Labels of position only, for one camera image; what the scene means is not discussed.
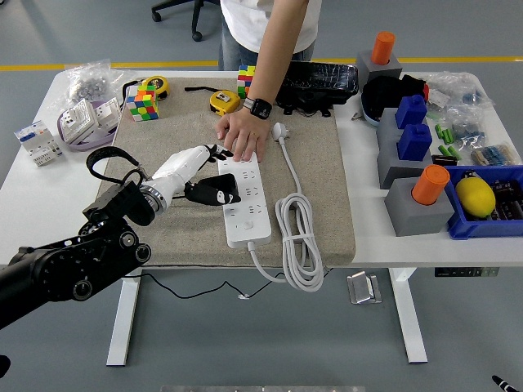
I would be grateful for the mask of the person's left hand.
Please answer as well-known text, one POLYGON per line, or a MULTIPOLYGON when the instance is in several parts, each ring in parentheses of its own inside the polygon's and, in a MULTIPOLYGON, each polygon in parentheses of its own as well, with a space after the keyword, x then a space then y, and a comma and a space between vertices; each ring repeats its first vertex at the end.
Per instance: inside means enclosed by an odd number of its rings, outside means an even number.
POLYGON ((225 114, 215 125, 217 138, 233 153, 235 161, 248 161, 256 154, 257 161, 262 162, 269 131, 269 121, 255 117, 246 108, 225 114))

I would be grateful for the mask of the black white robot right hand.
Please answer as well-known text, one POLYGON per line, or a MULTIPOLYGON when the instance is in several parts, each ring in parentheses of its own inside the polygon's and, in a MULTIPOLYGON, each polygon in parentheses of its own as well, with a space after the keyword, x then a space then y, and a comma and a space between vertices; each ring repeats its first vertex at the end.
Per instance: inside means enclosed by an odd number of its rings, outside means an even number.
POLYGON ((516 387, 505 381, 500 376, 493 375, 491 378, 494 384, 497 385, 504 392, 519 392, 519 390, 516 387))

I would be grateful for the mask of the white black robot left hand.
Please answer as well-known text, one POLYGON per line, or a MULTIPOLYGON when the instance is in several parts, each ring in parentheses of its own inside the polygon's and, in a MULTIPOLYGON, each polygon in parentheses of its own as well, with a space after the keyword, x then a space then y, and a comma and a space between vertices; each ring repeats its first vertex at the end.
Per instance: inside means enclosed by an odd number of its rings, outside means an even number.
POLYGON ((231 174, 209 177, 194 184, 191 179, 206 164, 224 161, 233 154, 219 145, 199 145, 171 157, 141 186, 151 207, 165 212, 176 194, 208 206, 238 203, 241 197, 231 174))

